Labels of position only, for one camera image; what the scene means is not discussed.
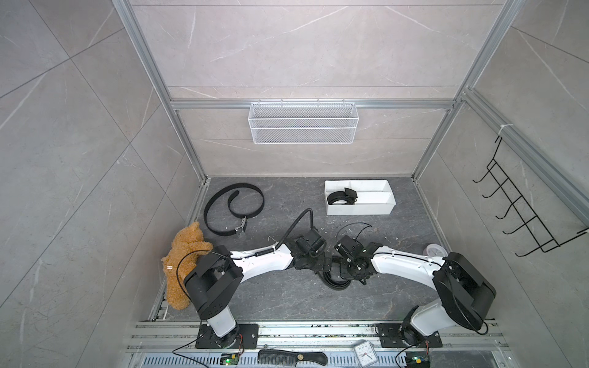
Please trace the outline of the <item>long black leather belt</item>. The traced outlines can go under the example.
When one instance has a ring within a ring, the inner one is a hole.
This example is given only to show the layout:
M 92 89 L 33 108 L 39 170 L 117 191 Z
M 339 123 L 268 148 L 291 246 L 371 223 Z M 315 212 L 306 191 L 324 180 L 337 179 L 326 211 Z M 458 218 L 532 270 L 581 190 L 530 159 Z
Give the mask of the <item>long black leather belt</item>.
M 357 202 L 358 194 L 351 188 L 332 192 L 327 197 L 328 205 L 354 205 Z

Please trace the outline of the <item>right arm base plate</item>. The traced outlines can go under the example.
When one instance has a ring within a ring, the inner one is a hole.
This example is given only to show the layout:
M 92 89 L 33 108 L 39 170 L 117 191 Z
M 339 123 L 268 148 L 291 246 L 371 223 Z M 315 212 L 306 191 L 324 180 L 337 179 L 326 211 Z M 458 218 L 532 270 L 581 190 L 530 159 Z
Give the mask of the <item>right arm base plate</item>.
M 400 323 L 377 324 L 376 332 L 383 348 L 439 348 L 443 346 L 438 333 L 426 337 L 410 325 L 405 326 Z

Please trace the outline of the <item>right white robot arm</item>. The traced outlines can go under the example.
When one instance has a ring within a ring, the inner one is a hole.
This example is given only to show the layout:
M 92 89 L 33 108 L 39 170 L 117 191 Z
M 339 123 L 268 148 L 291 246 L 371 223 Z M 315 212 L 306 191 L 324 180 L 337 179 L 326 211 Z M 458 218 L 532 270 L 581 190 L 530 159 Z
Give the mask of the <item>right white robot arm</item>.
M 392 274 L 437 292 L 436 300 L 411 309 L 403 320 L 400 336 L 406 344 L 421 343 L 454 326 L 479 335 L 488 333 L 485 318 L 496 290 L 462 254 L 427 257 L 375 242 L 363 246 L 349 236 L 341 238 L 334 250 L 343 280 L 366 282 L 376 274 Z

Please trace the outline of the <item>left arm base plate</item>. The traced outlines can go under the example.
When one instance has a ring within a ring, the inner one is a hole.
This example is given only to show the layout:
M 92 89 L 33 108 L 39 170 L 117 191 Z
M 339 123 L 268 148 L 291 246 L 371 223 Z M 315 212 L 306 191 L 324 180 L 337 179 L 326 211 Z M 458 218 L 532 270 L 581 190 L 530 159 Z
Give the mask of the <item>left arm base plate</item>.
M 258 324 L 238 324 L 225 337 L 218 337 L 213 328 L 202 325 L 196 339 L 196 349 L 255 349 L 259 339 Z

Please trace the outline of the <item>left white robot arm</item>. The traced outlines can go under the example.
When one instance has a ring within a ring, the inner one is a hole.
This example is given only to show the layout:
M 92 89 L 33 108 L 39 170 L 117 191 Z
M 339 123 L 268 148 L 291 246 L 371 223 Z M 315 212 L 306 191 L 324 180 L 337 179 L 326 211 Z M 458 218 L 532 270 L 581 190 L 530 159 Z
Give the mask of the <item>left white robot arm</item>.
M 332 260 L 322 250 L 324 245 L 325 240 L 313 229 L 296 239 L 286 238 L 250 251 L 215 247 L 199 259 L 180 284 L 200 320 L 206 322 L 215 337 L 223 340 L 239 333 L 229 307 L 239 285 L 262 274 L 291 268 L 328 272 Z

